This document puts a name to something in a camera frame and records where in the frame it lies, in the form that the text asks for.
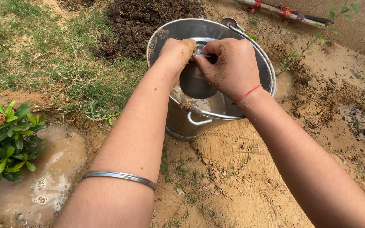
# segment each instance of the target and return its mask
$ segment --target silver bangle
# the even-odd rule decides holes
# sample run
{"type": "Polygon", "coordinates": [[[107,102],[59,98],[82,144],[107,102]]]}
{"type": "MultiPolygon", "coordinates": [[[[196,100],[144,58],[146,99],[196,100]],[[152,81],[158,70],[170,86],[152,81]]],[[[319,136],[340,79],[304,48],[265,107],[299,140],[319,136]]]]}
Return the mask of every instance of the silver bangle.
{"type": "Polygon", "coordinates": [[[142,183],[144,185],[149,186],[150,188],[153,189],[153,191],[156,191],[156,189],[157,189],[157,186],[156,186],[155,183],[153,183],[153,181],[148,180],[148,179],[143,178],[143,177],[139,177],[139,176],[135,176],[135,175],[132,175],[132,174],[124,173],[124,172],[89,171],[89,172],[86,172],[82,176],[81,180],[83,180],[87,177],[94,177],[94,176],[114,177],[114,178],[120,178],[120,179],[136,181],[136,182],[139,182],[139,183],[142,183]]]}

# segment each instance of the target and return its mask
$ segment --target muddy water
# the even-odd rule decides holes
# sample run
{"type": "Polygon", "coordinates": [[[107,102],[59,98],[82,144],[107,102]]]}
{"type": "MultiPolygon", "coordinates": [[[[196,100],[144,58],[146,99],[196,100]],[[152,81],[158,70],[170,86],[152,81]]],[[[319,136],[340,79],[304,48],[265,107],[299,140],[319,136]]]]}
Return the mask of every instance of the muddy water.
{"type": "MultiPolygon", "coordinates": [[[[273,63],[272,66],[274,67],[275,74],[277,75],[280,72],[280,65],[273,63]]],[[[274,99],[281,99],[284,98],[292,92],[294,79],[289,71],[281,73],[278,77],[275,78],[276,80],[276,87],[275,87],[275,94],[274,99]]]]}
{"type": "Polygon", "coordinates": [[[183,93],[180,85],[176,85],[170,92],[170,96],[180,103],[191,103],[198,106],[202,111],[210,111],[224,115],[226,113],[225,98],[221,92],[207,99],[194,99],[183,93]]]}
{"type": "Polygon", "coordinates": [[[75,173],[86,162],[84,138],[75,130],[49,127],[38,137],[46,147],[33,161],[36,171],[24,166],[22,181],[0,182],[0,220],[5,227],[19,223],[32,227],[52,219],[65,202],[75,173]]]}

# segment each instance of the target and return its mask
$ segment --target green shrub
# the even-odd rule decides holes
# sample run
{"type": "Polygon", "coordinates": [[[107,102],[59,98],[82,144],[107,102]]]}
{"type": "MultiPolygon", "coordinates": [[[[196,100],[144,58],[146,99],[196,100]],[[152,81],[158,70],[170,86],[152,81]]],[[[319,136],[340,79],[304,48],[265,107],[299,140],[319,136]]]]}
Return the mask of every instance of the green shrub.
{"type": "Polygon", "coordinates": [[[19,176],[23,173],[19,171],[23,165],[34,172],[36,167],[29,161],[37,158],[45,147],[37,147],[36,142],[44,142],[36,132],[46,128],[46,115],[34,117],[28,103],[23,102],[16,111],[12,110],[15,101],[6,109],[0,103],[0,181],[2,178],[21,181],[19,176]]]}

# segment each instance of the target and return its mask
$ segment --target stainless steel bucket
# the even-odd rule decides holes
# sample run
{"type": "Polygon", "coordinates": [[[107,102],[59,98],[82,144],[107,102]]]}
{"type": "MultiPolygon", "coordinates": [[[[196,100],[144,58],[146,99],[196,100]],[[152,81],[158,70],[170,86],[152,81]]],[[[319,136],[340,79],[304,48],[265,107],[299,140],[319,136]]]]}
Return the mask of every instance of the stainless steel bucket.
{"type": "MultiPolygon", "coordinates": [[[[275,92],[274,68],[260,46],[243,32],[242,28],[232,18],[225,18],[221,23],[195,18],[175,20],[161,26],[151,36],[146,51],[147,63],[149,67],[153,65],[168,38],[178,40],[192,37],[247,39],[252,43],[256,53],[262,87],[273,96],[275,92]]],[[[223,96],[226,105],[224,115],[202,111],[203,115],[200,117],[194,115],[191,111],[180,109],[180,102],[170,96],[165,132],[179,141],[190,141],[200,137],[204,132],[229,121],[246,118],[236,105],[232,104],[233,101],[225,95],[223,96]]]]}

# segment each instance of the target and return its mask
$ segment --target red thread bracelet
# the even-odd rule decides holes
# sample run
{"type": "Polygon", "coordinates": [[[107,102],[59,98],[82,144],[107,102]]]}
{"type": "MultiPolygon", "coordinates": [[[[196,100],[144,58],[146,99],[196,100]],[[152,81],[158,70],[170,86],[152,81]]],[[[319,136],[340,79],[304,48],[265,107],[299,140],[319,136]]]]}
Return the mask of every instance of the red thread bracelet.
{"type": "Polygon", "coordinates": [[[251,93],[251,92],[252,92],[252,91],[254,91],[255,89],[259,88],[260,86],[261,86],[261,84],[260,84],[260,85],[258,85],[258,86],[256,86],[256,87],[254,87],[251,91],[249,91],[248,93],[246,93],[245,95],[243,95],[241,98],[237,99],[237,100],[234,102],[234,104],[236,104],[237,102],[239,102],[241,99],[245,98],[247,95],[249,95],[249,93],[251,93]]]}

